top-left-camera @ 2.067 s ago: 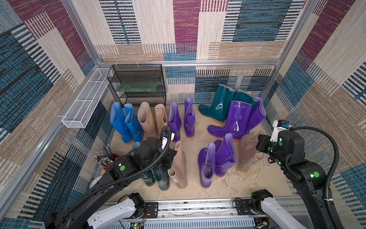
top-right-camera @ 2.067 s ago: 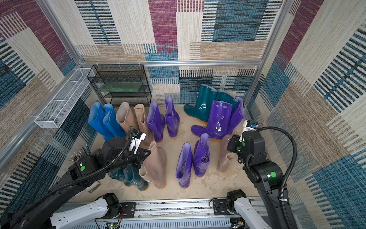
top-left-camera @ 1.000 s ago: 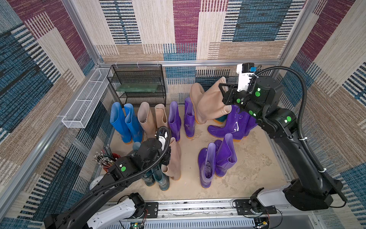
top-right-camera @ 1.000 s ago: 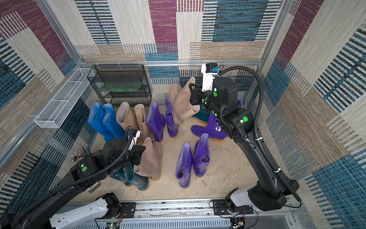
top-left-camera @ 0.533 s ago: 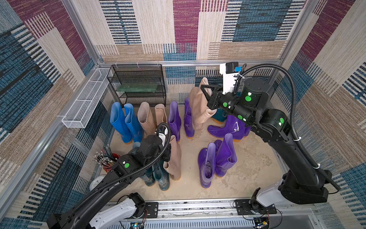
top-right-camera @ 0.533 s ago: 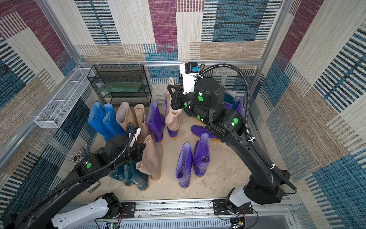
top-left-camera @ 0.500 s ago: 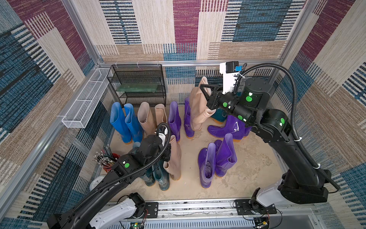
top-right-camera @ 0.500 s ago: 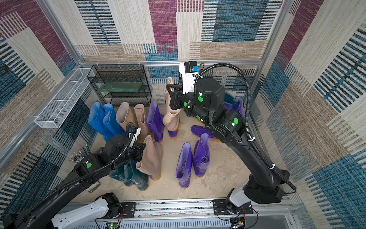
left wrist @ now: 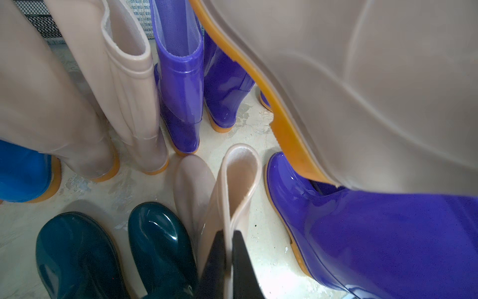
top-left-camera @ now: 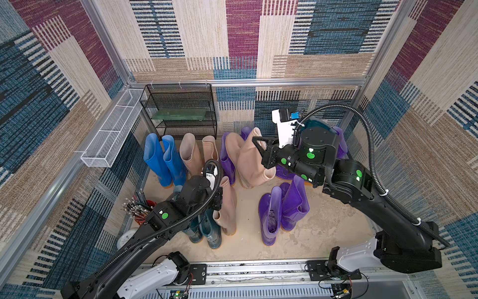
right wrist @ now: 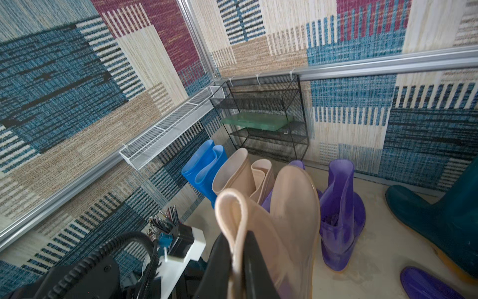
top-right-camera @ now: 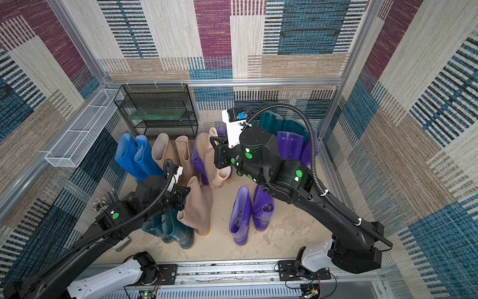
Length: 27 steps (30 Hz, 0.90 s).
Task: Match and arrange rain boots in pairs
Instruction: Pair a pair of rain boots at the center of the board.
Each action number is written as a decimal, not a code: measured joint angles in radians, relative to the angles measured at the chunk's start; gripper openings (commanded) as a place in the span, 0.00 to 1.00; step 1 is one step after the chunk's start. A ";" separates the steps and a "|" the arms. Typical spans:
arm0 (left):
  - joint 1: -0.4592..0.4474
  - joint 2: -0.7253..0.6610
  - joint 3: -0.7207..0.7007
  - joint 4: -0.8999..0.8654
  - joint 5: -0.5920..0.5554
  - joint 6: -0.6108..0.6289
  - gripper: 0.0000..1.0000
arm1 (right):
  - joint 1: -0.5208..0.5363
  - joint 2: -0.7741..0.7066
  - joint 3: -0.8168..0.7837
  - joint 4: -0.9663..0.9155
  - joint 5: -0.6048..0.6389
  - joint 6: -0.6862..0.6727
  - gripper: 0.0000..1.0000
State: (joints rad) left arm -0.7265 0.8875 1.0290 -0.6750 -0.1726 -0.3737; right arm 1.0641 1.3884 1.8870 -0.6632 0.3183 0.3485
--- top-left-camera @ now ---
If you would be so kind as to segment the beige rain boot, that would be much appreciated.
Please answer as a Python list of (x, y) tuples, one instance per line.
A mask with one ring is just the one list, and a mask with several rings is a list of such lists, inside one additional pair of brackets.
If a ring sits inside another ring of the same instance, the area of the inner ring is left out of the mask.
[(204, 167), (204, 157), (201, 155), (195, 135), (186, 133), (180, 143), (180, 157), (192, 176), (200, 175)]
[(216, 139), (212, 135), (208, 135), (202, 139), (202, 148), (204, 154), (204, 161), (210, 159), (219, 160), (219, 154), (216, 146)]
[(213, 219), (226, 235), (234, 235), (237, 231), (237, 195), (226, 176), (222, 178), (220, 187), (222, 188), (222, 207), (219, 211), (214, 211)]

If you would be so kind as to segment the purple rain boot front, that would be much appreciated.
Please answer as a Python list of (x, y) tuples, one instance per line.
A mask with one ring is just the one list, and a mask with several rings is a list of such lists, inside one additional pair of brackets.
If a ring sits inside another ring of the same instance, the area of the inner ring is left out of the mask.
[(258, 204), (261, 239), (267, 246), (276, 241), (281, 227), (283, 192), (279, 186), (273, 187), (271, 193), (262, 195)]

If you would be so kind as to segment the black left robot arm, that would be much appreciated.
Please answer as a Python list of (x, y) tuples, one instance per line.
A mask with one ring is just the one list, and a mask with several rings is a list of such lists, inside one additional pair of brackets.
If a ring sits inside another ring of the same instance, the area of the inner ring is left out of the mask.
[(180, 252), (168, 254), (157, 266), (134, 272), (177, 233), (190, 228), (193, 219), (222, 203), (220, 162), (210, 159), (203, 173), (185, 182), (154, 206), (131, 239), (100, 269), (81, 282), (68, 282), (61, 290), (65, 299), (140, 299), (156, 287), (186, 283), (190, 264)]

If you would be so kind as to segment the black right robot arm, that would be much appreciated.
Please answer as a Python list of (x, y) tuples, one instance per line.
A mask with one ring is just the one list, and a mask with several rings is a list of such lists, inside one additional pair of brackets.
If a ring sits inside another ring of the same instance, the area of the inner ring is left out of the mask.
[(379, 226), (368, 242), (350, 248), (334, 247), (322, 269), (342, 277), (363, 268), (385, 266), (402, 274), (414, 274), (442, 267), (442, 256), (434, 242), (448, 243), (438, 225), (414, 216), (394, 200), (375, 169), (374, 143), (368, 136), (369, 165), (347, 156), (346, 142), (339, 128), (300, 115), (286, 108), (273, 112), (278, 137), (253, 137), (266, 169), (284, 168), (297, 179), (341, 203), (365, 214)]

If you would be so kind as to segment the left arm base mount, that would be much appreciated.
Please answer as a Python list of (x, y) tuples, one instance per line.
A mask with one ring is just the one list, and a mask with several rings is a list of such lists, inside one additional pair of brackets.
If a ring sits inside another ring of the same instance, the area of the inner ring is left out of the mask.
[(205, 285), (206, 264), (191, 264), (180, 252), (170, 253), (148, 270), (126, 280), (115, 295), (118, 299), (141, 299), (161, 287)]

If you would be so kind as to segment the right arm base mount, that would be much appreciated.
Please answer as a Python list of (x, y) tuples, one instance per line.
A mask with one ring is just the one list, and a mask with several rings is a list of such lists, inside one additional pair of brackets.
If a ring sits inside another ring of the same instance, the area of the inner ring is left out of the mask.
[(348, 273), (357, 277), (359, 270), (382, 266), (380, 259), (373, 253), (377, 244), (378, 240), (373, 237), (352, 247), (334, 247), (327, 260), (309, 260), (304, 269), (312, 281), (345, 278)]

